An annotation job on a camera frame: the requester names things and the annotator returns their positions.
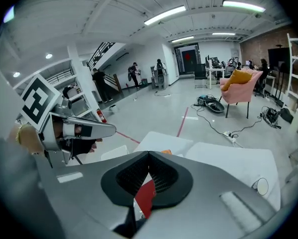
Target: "door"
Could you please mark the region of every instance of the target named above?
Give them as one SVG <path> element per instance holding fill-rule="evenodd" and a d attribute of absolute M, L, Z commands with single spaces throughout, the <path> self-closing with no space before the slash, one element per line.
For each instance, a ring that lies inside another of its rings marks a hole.
<path fill-rule="evenodd" d="M 185 73 L 194 72 L 194 68 L 197 64 L 197 57 L 195 55 L 195 50 L 183 51 L 182 59 L 183 59 Z"/>

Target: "small round object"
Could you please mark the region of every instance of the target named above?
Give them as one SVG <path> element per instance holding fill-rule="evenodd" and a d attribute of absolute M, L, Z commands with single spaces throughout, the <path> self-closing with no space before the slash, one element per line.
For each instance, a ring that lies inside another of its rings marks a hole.
<path fill-rule="evenodd" d="M 265 178 L 260 178 L 259 180 L 257 180 L 254 185 L 253 188 L 261 195 L 264 196 L 268 190 L 269 190 L 269 184 L 268 181 Z"/>

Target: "white ceiling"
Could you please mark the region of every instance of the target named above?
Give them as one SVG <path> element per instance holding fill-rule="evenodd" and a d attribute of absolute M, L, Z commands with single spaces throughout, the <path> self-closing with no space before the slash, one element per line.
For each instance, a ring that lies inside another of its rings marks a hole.
<path fill-rule="evenodd" d="M 237 34 L 229 40 L 241 41 L 289 20 L 275 0 L 237 1 L 263 6 L 266 11 L 256 15 L 223 8 L 223 0 L 21 0 L 15 5 L 15 18 L 3 26 L 0 67 L 7 80 L 14 81 L 13 71 L 25 77 L 50 63 L 44 61 L 49 52 L 54 60 L 66 57 L 71 40 L 85 55 L 102 41 L 144 44 L 157 35 L 169 41 L 190 35 L 195 40 L 212 40 L 215 30 L 232 31 Z M 180 5 L 187 11 L 150 26 L 144 24 Z"/>

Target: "white desk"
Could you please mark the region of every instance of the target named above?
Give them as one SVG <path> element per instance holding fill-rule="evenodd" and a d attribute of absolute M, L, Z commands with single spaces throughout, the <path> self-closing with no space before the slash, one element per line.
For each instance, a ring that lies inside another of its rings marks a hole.
<path fill-rule="evenodd" d="M 269 191 L 263 197 L 275 210 L 280 209 L 279 176 L 270 150 L 234 148 L 203 142 L 193 144 L 191 140 L 149 132 L 135 151 L 170 149 L 173 155 L 182 154 L 184 158 L 219 167 L 249 187 L 264 177 L 268 181 Z"/>
<path fill-rule="evenodd" d="M 206 68 L 207 71 L 209 71 L 209 82 L 210 82 L 210 89 L 211 89 L 211 73 L 220 71 L 222 72 L 222 78 L 224 78 L 224 68 Z"/>
<path fill-rule="evenodd" d="M 270 90 L 270 95 L 273 96 L 273 88 L 274 88 L 274 83 L 275 83 L 275 77 L 274 76 L 271 76 L 271 75 L 268 75 L 265 79 L 265 81 L 267 79 L 271 79 L 272 80 L 272 87 L 271 87 L 271 90 Z"/>

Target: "chair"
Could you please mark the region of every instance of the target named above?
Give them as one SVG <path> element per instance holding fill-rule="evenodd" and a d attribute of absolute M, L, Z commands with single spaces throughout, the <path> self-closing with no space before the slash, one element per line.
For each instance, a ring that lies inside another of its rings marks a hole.
<path fill-rule="evenodd" d="M 207 80 L 206 71 L 205 71 L 205 64 L 197 64 L 194 69 L 194 82 L 195 80 Z M 206 88 L 206 85 L 196 85 L 194 88 Z"/>
<path fill-rule="evenodd" d="M 263 70 L 263 74 L 260 76 L 259 80 L 255 84 L 255 94 L 254 96 L 256 97 L 257 95 L 260 95 L 264 98 L 264 88 L 265 88 L 265 82 L 266 78 L 269 74 L 270 70 L 268 68 Z"/>
<path fill-rule="evenodd" d="M 251 96 L 253 94 L 254 86 L 262 75 L 262 71 L 256 71 L 251 69 L 241 69 L 242 72 L 247 72 L 252 74 L 252 78 L 245 84 L 231 84 L 227 91 L 221 90 L 221 97 L 220 100 L 223 98 L 228 103 L 227 113 L 225 117 L 228 117 L 228 111 L 230 104 L 238 104 L 242 102 L 248 102 L 248 113 L 247 119 L 249 118 L 249 104 L 251 101 Z M 223 85 L 228 81 L 226 78 L 220 79 L 220 88 L 222 89 Z"/>

